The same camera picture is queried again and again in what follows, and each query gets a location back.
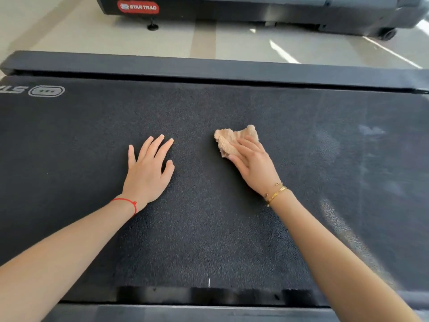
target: treadmill wheel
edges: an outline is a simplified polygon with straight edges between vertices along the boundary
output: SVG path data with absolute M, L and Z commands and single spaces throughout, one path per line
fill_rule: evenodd
M 397 33 L 396 28 L 383 28 L 380 34 L 378 35 L 378 38 L 381 39 L 382 41 L 389 41 L 396 36 L 396 33 Z
M 151 24 L 148 25 L 147 29 L 149 29 L 151 32 L 154 32 L 154 31 L 158 30 L 158 28 L 159 28 L 158 25 L 155 25 L 155 23 L 154 23 L 154 19 L 151 18 Z

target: black treadmill belt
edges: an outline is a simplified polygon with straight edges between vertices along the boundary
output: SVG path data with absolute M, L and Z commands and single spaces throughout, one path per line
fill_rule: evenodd
M 13 76 L 3 83 L 65 93 L 0 94 L 0 244 L 8 244 L 0 264 L 120 194 L 127 146 L 163 133 L 175 140 L 169 187 L 75 288 L 207 287 L 209 278 L 216 288 L 315 288 L 286 228 L 213 139 L 215 129 L 254 124 L 309 211 L 346 238 L 351 231 L 400 288 L 429 290 L 429 107 L 421 95 Z

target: red logo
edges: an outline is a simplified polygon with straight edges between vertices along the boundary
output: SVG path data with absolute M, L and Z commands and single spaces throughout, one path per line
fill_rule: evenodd
M 158 4 L 152 1 L 118 1 L 118 8 L 124 13 L 143 13 L 157 15 L 160 11 Z

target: red string bracelet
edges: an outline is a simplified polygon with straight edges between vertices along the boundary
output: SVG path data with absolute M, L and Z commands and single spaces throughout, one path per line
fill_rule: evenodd
M 115 200 L 124 200 L 124 201 L 131 202 L 132 205 L 134 206 L 134 215 L 137 213 L 137 202 L 136 201 L 131 201 L 130 199 L 125 199 L 123 197 L 117 197 L 117 198 L 113 199 L 112 201 L 115 201 Z

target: cloth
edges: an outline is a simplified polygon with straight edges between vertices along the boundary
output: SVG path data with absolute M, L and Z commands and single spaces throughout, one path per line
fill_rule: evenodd
M 229 155 L 236 155 L 243 159 L 237 149 L 231 145 L 231 143 L 237 143 L 238 138 L 244 138 L 245 136 L 251 136 L 256 141 L 259 141 L 258 133 L 256 132 L 254 125 L 248 125 L 247 128 L 241 131 L 233 131 L 231 129 L 220 129 L 214 132 L 214 139 L 217 141 L 217 146 L 221 151 L 222 157 L 228 157 Z

